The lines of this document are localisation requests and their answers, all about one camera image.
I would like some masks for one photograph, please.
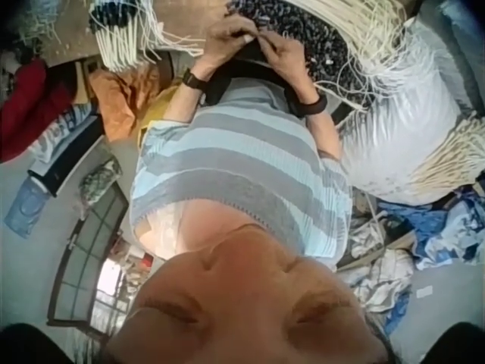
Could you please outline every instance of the striped shirt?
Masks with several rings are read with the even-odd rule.
[[[191,124],[162,120],[145,135],[130,220],[194,199],[244,212],[282,244],[334,268],[346,250],[352,197],[339,162],[288,112],[283,91],[234,80],[221,102]]]

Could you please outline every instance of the closed eye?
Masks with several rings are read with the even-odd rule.
[[[335,293],[310,293],[303,297],[293,309],[293,322],[308,324],[322,322],[324,316],[340,308],[352,307],[349,300]]]
[[[199,322],[196,316],[188,309],[174,303],[148,299],[140,305],[140,308],[156,309],[183,324],[196,324]]]

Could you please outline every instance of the orange cloth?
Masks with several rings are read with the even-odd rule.
[[[139,115],[171,84],[170,65],[147,64],[114,74],[97,70],[89,82],[99,101],[106,137],[110,142],[127,138]]]

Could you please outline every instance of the black wristband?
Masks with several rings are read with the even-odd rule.
[[[191,89],[200,89],[202,92],[206,91],[208,85],[207,82],[198,79],[191,70],[187,70],[183,75],[182,83]]]
[[[299,104],[297,105],[297,109],[298,114],[301,118],[310,115],[318,115],[325,111],[328,104],[327,96],[324,93],[319,95],[320,98],[313,104],[302,104],[301,102],[299,102]]]

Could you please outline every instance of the window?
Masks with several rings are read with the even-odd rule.
[[[116,328],[128,312],[121,266],[109,259],[120,239],[128,201],[114,184],[79,220],[59,264],[52,287],[47,325],[75,327],[96,340]]]

